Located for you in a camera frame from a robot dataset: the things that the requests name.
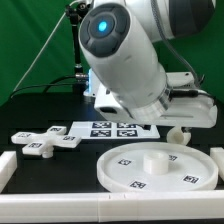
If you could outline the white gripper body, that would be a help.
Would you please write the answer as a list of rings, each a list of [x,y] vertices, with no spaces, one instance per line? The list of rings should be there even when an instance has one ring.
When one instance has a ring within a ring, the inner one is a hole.
[[[167,74],[173,94],[164,95],[149,106],[136,110],[125,108],[132,124],[211,128],[216,124],[218,108],[205,91],[194,84],[190,72]]]

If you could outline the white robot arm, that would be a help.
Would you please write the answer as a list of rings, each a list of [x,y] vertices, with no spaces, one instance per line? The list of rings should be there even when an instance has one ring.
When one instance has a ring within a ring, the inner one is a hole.
[[[217,106],[199,87],[168,73],[153,44],[200,32],[216,0],[92,0],[79,43],[100,81],[95,109],[107,120],[210,128]]]

